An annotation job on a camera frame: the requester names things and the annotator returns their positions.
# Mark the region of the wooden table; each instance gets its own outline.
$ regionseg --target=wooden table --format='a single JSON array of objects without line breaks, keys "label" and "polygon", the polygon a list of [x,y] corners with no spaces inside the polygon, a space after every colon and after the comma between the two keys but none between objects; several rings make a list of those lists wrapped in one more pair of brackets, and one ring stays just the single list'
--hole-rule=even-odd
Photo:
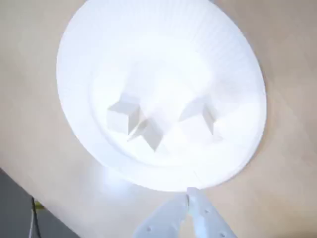
[{"label": "wooden table", "polygon": [[[175,194],[101,166],[63,115],[56,54],[83,2],[0,1],[0,166],[79,236],[125,238]],[[205,193],[238,237],[317,237],[317,1],[216,3],[259,59],[268,118],[248,166]]]}]

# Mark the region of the cable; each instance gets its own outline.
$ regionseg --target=cable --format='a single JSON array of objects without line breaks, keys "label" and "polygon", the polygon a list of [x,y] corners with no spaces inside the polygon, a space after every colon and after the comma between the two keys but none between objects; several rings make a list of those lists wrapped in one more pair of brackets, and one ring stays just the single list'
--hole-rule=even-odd
[{"label": "cable", "polygon": [[34,213],[33,213],[33,210],[31,210],[31,224],[30,224],[30,230],[29,230],[29,238],[32,238],[33,224],[34,224]]},{"label": "cable", "polygon": [[38,214],[36,213],[36,207],[35,207],[35,202],[33,197],[31,198],[31,202],[32,202],[33,215],[34,215],[35,231],[38,238],[42,238],[40,233],[39,223],[38,223]]}]

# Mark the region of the white paper plate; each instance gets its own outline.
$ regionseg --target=white paper plate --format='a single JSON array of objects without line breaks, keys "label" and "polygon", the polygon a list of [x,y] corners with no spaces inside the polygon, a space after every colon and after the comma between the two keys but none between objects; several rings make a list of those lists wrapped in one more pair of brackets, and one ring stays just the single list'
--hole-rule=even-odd
[{"label": "white paper plate", "polygon": [[[87,1],[61,40],[57,85],[83,146],[103,165],[155,190],[228,180],[250,160],[264,130],[257,59],[237,26],[208,0]],[[169,131],[163,149],[137,151],[130,136],[107,128],[107,108],[122,92],[138,99],[145,117],[158,115],[169,125],[203,97],[218,139],[197,146]]]}]

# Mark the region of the paper plate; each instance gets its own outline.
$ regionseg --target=paper plate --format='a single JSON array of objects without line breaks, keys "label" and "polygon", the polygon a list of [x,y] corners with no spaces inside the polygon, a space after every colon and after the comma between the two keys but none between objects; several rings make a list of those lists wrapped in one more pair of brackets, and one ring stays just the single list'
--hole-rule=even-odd
[{"label": "paper plate", "polygon": [[83,146],[155,190],[228,180],[264,130],[257,59],[208,0],[87,1],[61,40],[57,85]]}]

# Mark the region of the gray floor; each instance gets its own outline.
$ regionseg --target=gray floor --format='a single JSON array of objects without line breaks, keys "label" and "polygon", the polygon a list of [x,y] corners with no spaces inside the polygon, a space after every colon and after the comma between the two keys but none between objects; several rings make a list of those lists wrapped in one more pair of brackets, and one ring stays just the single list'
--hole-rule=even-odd
[{"label": "gray floor", "polygon": [[[31,196],[0,169],[0,238],[27,238]],[[47,210],[38,212],[42,238],[78,238]]]}]

